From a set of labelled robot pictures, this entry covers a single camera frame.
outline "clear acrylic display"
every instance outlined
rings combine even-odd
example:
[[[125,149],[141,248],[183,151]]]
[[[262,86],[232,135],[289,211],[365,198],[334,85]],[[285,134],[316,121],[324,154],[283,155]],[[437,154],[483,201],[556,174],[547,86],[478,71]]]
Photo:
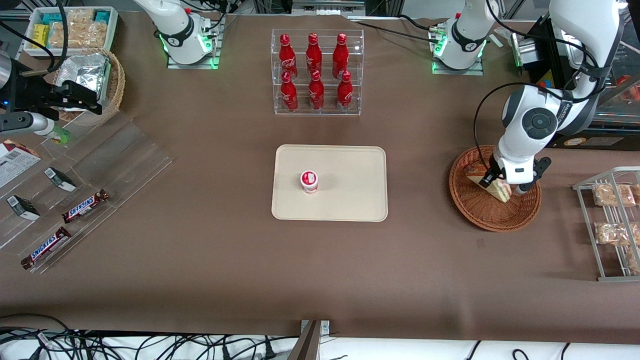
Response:
[[[309,106],[309,83],[306,51],[310,33],[318,35],[318,45],[323,55],[322,82],[324,83],[324,108],[313,110]],[[344,113],[337,108],[337,89],[340,80],[332,76],[333,50],[339,33],[347,35],[349,49],[348,70],[351,72],[353,101]],[[282,100],[282,68],[280,66],[280,35],[288,34],[291,47],[296,53],[298,77],[293,81],[298,91],[298,109],[290,112]],[[362,111],[362,76],[364,69],[364,30],[314,30],[314,29],[274,29],[271,32],[271,78],[273,79],[273,109],[278,115],[342,115],[357,116]]]
[[[86,111],[66,124],[64,128],[72,135],[68,143],[42,142],[34,149],[41,160],[0,188],[0,252],[15,254],[15,266],[62,226],[71,238],[29,269],[46,271],[171,163],[125,113],[118,112],[99,127],[93,125],[95,118]],[[77,188],[67,192],[55,186],[44,174],[48,167],[65,173]],[[109,195],[108,200],[70,224],[64,223],[63,213],[100,189]],[[6,202],[12,195],[29,200],[40,218],[18,217]]]

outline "coca-cola bottle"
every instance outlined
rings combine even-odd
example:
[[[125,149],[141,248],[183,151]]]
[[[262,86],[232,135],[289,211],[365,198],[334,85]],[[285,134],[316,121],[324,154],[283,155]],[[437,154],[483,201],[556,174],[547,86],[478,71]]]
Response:
[[[282,93],[282,100],[287,107],[285,110],[290,113],[295,111],[298,108],[298,92],[296,91],[296,85],[291,82],[291,74],[288,72],[282,73],[280,92]]]
[[[347,49],[347,35],[338,34],[338,44],[333,50],[333,77],[340,79],[349,63],[349,49]]]
[[[317,70],[322,75],[322,50],[318,46],[318,35],[316,33],[309,34],[307,70],[309,70],[309,74],[313,74]]]
[[[320,72],[318,70],[311,74],[311,83],[309,83],[309,106],[313,110],[320,110],[324,107],[324,84],[320,80]]]
[[[351,96],[353,94],[353,85],[351,84],[351,73],[345,70],[342,73],[342,81],[338,84],[338,110],[340,112],[349,111],[351,106]]]
[[[280,64],[282,71],[291,75],[291,80],[298,77],[298,68],[296,67],[296,52],[291,47],[291,40],[287,34],[280,35]]]

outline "wire rack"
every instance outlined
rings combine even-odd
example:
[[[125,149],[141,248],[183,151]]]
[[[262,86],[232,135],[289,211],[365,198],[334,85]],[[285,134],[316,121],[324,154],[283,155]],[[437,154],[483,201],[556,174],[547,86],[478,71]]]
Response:
[[[588,194],[592,196],[592,186],[596,184],[611,184],[613,192],[616,196],[618,206],[597,206],[602,208],[604,215],[597,211],[597,208],[587,207],[584,196]],[[596,242],[596,227],[595,224],[599,221],[606,221],[608,223],[624,224],[627,234],[631,239],[631,244],[636,243],[634,232],[632,231],[632,222],[640,220],[640,213],[638,207],[625,207],[623,206],[620,192],[618,191],[619,184],[640,184],[640,167],[617,167],[610,171],[603,172],[599,175],[591,177],[581,183],[573,186],[578,194],[580,200],[580,206],[582,213],[584,214],[584,220],[587,225],[589,237],[591,238],[591,244],[593,246],[593,252],[596,256],[596,262],[598,263],[598,269],[600,271],[599,281],[640,281],[640,274],[635,273],[629,268],[627,262],[628,252],[631,252],[631,256],[635,257],[638,264],[640,264],[640,254],[638,246],[613,246],[613,245],[599,245]],[[622,276],[607,276],[604,266],[602,264],[602,252],[605,249],[601,247],[615,248],[616,256],[620,262],[620,270]]]

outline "brown tablecloth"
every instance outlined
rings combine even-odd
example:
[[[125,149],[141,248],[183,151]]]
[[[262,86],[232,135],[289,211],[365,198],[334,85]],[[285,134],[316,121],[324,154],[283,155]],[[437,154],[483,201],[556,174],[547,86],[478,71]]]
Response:
[[[271,29],[360,25],[241,17],[225,32],[218,70],[167,70],[149,17],[122,19],[122,109],[175,161],[45,274],[0,254],[2,313],[46,313],[76,329],[295,334],[298,320],[322,318],[340,336],[639,341],[640,286],[595,281],[569,188],[638,165],[637,153],[544,151],[554,164],[542,209],[517,233],[482,231],[451,201],[449,167],[473,146],[478,102],[518,79],[509,47],[486,48],[482,77],[434,76],[427,43],[365,28],[362,116],[276,117]],[[407,22],[376,24],[420,34]],[[486,103],[481,143],[502,134],[508,93]],[[388,218],[273,218],[275,151],[285,143],[382,147]]]

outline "wicker basket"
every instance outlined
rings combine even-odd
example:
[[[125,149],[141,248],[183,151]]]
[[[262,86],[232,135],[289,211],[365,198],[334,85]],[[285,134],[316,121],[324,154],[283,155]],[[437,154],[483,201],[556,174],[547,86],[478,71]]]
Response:
[[[485,161],[493,154],[493,146],[481,146]],[[503,203],[466,177],[465,169],[480,161],[474,147],[460,155],[449,173],[449,191],[456,206],[469,221],[489,231],[506,233],[529,225],[540,210],[542,190],[536,183],[524,195],[513,192],[511,199]]]
[[[109,83],[107,85],[108,103],[105,107],[103,107],[102,115],[86,114],[83,116],[82,121],[76,122],[79,125],[98,126],[112,118],[113,115],[116,115],[116,113],[118,113],[120,109],[120,103],[122,102],[122,95],[124,94],[124,69],[118,61],[118,58],[116,58],[113,53],[100,48],[85,49],[82,51],[81,55],[90,55],[95,53],[100,53],[104,56],[107,56],[111,62],[111,72],[109,73]],[[59,74],[60,70],[57,70],[54,73],[54,83],[56,82],[56,80],[58,80]],[[67,112],[62,110],[58,110],[58,112],[60,113],[60,120],[64,120],[67,122],[74,120],[76,117],[80,116],[80,114],[87,113],[87,111]]]

